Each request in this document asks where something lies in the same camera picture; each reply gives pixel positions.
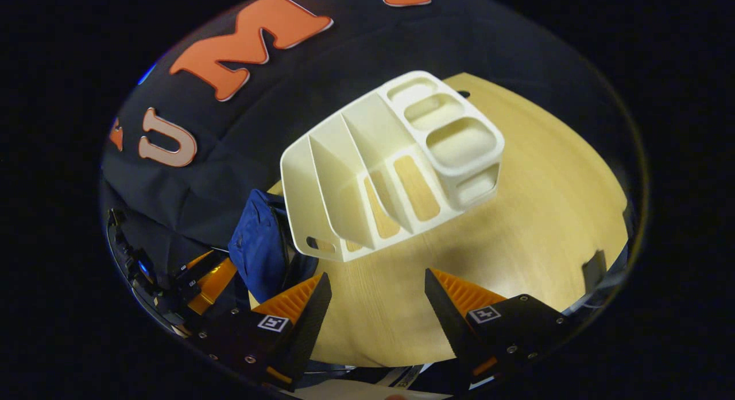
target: blue fabric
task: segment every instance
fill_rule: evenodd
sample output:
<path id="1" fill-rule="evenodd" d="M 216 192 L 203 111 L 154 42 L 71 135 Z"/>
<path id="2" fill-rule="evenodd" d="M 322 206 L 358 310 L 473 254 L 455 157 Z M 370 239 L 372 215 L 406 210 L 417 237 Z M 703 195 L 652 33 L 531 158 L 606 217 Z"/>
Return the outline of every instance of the blue fabric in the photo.
<path id="1" fill-rule="evenodd" d="M 283 239 L 272 207 L 285 212 L 283 197 L 257 189 L 250 191 L 227 245 L 232 263 L 258 302 L 282 291 L 287 269 Z"/>

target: white desk organizer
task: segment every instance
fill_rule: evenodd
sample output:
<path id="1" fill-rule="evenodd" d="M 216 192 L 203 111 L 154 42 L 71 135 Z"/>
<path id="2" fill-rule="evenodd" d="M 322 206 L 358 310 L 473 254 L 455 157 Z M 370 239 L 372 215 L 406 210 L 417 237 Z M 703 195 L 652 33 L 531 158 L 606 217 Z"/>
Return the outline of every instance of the white desk organizer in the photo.
<path id="1" fill-rule="evenodd" d="M 504 145 L 488 118 L 438 78 L 399 76 L 281 156 L 296 248 L 346 262 L 443 224 L 496 195 Z"/>

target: wooden table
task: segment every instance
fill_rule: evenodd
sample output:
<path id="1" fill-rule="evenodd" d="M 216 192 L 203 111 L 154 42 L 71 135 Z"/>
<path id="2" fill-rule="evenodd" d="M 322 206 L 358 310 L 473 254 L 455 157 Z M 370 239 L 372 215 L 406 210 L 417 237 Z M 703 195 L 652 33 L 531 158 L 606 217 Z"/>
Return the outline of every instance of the wooden table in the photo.
<path id="1" fill-rule="evenodd" d="M 584 139 L 496 84 L 466 73 L 444 82 L 469 91 L 506 139 L 498 196 L 360 259 L 321 259 L 332 299 L 312 360 L 397 367 L 454 358 L 423 293 L 426 267 L 562 311 L 585 293 L 581 265 L 604 250 L 609 267 L 625 246 L 625 194 Z M 280 182 L 270 192 L 283 194 Z"/>

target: black fabric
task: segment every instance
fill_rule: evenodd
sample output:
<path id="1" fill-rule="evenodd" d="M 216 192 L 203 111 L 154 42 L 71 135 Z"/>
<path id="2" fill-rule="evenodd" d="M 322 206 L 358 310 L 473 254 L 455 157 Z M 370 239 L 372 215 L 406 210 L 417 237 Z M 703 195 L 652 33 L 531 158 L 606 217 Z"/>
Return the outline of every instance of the black fabric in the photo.
<path id="1" fill-rule="evenodd" d="M 470 379 L 467 369 L 459 360 L 452 359 L 432 364 L 411 384 L 410 390 L 440 394 L 457 394 L 467 391 Z"/>
<path id="2" fill-rule="evenodd" d="M 296 252 L 296 255 L 294 255 L 287 267 L 281 289 L 287 290 L 300 282 L 314 277 L 318 265 L 319 259 Z"/>
<path id="3" fill-rule="evenodd" d="M 583 322 L 597 310 L 603 308 L 608 302 L 616 287 L 622 284 L 628 277 L 628 243 L 620 250 L 617 259 L 612 263 L 603 278 L 593 287 L 586 291 L 574 304 L 565 309 L 562 314 L 577 321 Z"/>
<path id="4" fill-rule="evenodd" d="M 582 275 L 585 278 L 585 293 L 591 293 L 595 290 L 596 285 L 603 279 L 605 272 L 605 253 L 603 251 L 595 252 L 595 255 L 589 261 L 582 264 Z"/>
<path id="5" fill-rule="evenodd" d="M 194 75 L 168 69 L 193 42 L 234 32 L 245 4 L 174 45 L 134 89 L 118 113 L 123 152 L 108 143 L 103 158 L 105 179 L 132 209 L 186 238 L 224 248 L 249 191 L 279 179 L 279 158 L 289 144 L 344 104 L 415 69 L 441 79 L 466 71 L 517 92 L 570 125 L 608 162 L 622 163 L 616 176 L 638 186 L 630 133 L 601 79 L 575 50 L 507 8 L 488 0 L 401 9 L 382 0 L 294 1 L 330 16 L 334 26 L 289 50 L 273 49 L 265 34 L 270 61 L 242 65 L 252 75 L 228 102 L 218 102 L 213 88 Z M 171 168 L 137 155 L 149 107 L 194 135 L 198 153 L 189 166 Z M 636 189 L 627 194 L 639 199 Z"/>
<path id="6" fill-rule="evenodd" d="M 245 285 L 245 282 L 241 278 L 235 277 L 230 285 L 225 288 L 223 293 L 220 295 L 222 297 L 230 296 L 229 288 L 232 287 L 232 298 L 234 298 L 235 306 L 237 309 L 250 309 L 250 296 L 247 295 L 247 287 Z"/>
<path id="7" fill-rule="evenodd" d="M 154 264 L 158 284 L 170 289 L 169 275 L 179 272 L 181 266 L 191 262 L 211 248 L 197 241 L 177 235 L 163 225 L 128 207 L 116 191 L 100 181 L 100 212 L 107 215 L 110 208 L 123 209 L 126 221 L 123 233 L 133 248 L 143 248 Z"/>

